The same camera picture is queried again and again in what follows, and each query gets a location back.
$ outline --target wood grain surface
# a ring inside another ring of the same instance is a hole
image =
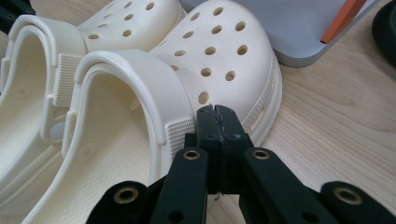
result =
[[[263,147],[308,187],[356,185],[396,214],[396,68],[371,34],[381,1],[316,63],[281,65],[283,99]],[[38,16],[79,24],[109,0],[32,0]],[[0,34],[0,56],[7,36]],[[237,197],[209,200],[207,223],[244,223]]]

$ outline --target orange object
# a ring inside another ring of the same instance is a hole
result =
[[[346,0],[320,41],[325,44],[332,41],[355,19],[364,3],[366,0]]]

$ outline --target black object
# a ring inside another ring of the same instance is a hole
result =
[[[21,14],[35,15],[29,0],[1,0],[0,30],[8,35],[12,24]]]
[[[132,181],[109,189],[89,224],[205,223],[206,195],[239,194],[246,223],[395,224],[396,218],[361,189],[343,182],[320,193],[305,187],[271,150],[254,147],[225,106],[197,112],[167,176],[148,188]]]
[[[376,13],[373,38],[385,57],[396,66],[396,0],[387,3]]]

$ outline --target shoe insole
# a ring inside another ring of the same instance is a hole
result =
[[[42,112],[47,78],[44,49],[37,36],[24,38],[10,66],[13,82],[0,96],[0,174],[38,132]]]
[[[61,167],[62,182],[49,193],[52,202],[46,201],[47,207],[41,208],[46,213],[37,214],[33,223],[85,223],[113,185],[125,180],[149,182],[149,135],[142,106],[131,108],[136,96],[117,77],[91,78],[87,110],[77,120],[82,135],[71,143],[73,147],[78,142],[79,150],[67,155],[73,157],[72,164]]]

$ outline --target white shoe pair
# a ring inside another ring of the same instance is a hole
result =
[[[232,108],[262,143],[281,76],[260,23],[232,1],[184,15],[177,0],[118,0],[79,27],[16,21],[1,73],[0,215],[35,206],[24,223],[85,222],[114,184],[166,175],[204,105]]]

